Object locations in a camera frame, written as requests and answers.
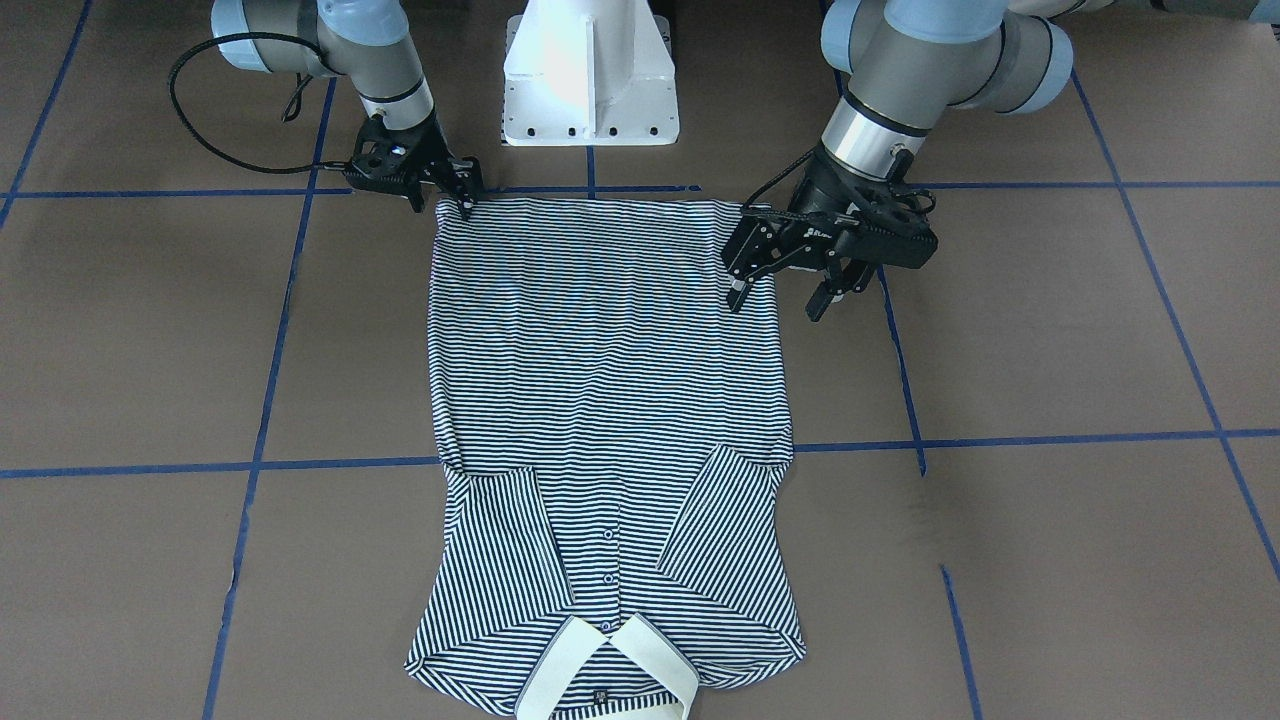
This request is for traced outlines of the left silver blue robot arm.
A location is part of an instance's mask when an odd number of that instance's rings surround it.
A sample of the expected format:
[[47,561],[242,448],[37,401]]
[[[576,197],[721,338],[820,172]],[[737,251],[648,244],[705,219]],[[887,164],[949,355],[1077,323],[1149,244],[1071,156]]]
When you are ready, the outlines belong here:
[[906,177],[948,110],[1038,111],[1065,88],[1074,46],[1062,17],[1105,1],[833,1],[824,59],[845,77],[820,138],[790,170],[801,178],[785,208],[753,192],[724,242],[722,304],[736,313],[783,269],[815,272],[806,304],[818,322],[882,266],[918,269],[940,241],[929,190]]

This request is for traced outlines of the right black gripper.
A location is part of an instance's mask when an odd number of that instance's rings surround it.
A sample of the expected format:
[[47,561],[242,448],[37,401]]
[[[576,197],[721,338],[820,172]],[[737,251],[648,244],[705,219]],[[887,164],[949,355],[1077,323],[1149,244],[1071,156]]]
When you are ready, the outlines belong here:
[[355,190],[407,200],[415,213],[424,211],[422,187],[431,184],[458,202],[463,222],[485,193],[479,160],[451,151],[435,110],[407,129],[388,128],[381,115],[366,119],[342,174]]

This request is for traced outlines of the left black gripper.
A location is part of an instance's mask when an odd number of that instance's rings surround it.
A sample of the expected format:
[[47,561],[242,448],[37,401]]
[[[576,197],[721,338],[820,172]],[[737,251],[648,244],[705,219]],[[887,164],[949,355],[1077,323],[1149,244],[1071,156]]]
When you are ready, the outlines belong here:
[[914,160],[892,149],[887,179],[868,179],[817,145],[753,192],[721,251],[728,310],[739,313],[760,278],[804,269],[824,274],[806,302],[808,319],[819,322],[845,295],[861,293],[876,268],[928,263],[940,245],[928,220],[936,200],[906,186]]

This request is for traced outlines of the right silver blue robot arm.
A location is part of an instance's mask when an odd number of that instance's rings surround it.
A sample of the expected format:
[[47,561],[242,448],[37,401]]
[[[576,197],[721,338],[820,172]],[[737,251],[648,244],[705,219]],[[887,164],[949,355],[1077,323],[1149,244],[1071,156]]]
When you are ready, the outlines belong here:
[[333,165],[356,190],[425,206],[433,184],[462,217],[483,196],[476,158],[449,149],[436,104],[398,1],[215,1],[211,31],[221,55],[246,70],[301,79],[344,76],[367,115],[352,156]]

